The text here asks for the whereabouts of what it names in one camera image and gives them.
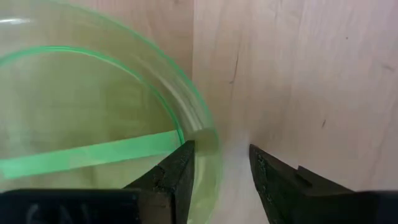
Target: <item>plywood panel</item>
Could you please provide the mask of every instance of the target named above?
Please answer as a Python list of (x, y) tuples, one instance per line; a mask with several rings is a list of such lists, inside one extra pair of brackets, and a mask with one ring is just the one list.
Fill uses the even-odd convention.
[(394, 0), (195, 1), (193, 81), (224, 143), (215, 223), (264, 223), (249, 142), (354, 190), (398, 189), (397, 10)]
[(192, 0), (69, 0), (112, 17), (153, 41), (190, 77)]

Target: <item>wooden surface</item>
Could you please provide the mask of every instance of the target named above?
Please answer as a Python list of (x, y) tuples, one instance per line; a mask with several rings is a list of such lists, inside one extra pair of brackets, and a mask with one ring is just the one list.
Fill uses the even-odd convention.
[(398, 1), (195, 0), (193, 81), (224, 143), (214, 223), (266, 223), (248, 144), (398, 189)]
[(67, 0), (134, 29), (192, 74), (192, 0)]

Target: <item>transparent glass dish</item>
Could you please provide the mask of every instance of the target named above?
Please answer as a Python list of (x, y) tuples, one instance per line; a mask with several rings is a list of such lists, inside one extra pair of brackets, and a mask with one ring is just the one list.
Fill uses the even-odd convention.
[(206, 223), (221, 155), (211, 114), (181, 69), (97, 13), (1, 1), (0, 189), (121, 188), (188, 139), (197, 143), (188, 222)]

